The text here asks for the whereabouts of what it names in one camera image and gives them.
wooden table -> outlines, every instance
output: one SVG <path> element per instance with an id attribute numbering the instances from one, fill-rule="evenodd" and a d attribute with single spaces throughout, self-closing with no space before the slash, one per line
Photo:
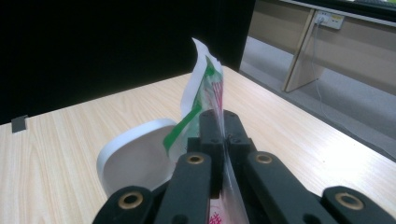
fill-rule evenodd
<path id="1" fill-rule="evenodd" d="M 396 163 L 224 67 L 224 107 L 259 150 L 312 192 L 343 185 L 396 217 Z M 189 75 L 0 126 L 0 223 L 91 223 L 106 201 L 96 158 L 112 138 L 153 119 L 180 120 Z"/>

power outlet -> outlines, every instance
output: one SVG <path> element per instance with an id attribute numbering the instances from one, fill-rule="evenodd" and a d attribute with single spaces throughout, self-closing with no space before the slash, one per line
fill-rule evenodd
<path id="1" fill-rule="evenodd" d="M 333 29 L 341 29 L 343 24 L 344 16 L 333 14 L 326 11 L 319 11 L 315 17 L 315 23 L 323 26 L 331 27 Z"/>

floor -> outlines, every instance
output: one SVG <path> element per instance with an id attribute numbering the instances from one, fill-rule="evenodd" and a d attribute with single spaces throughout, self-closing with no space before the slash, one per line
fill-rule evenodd
<path id="1" fill-rule="evenodd" d="M 240 73 L 396 162 L 396 96 L 325 69 L 298 90 L 281 90 L 292 55 L 249 37 Z"/>

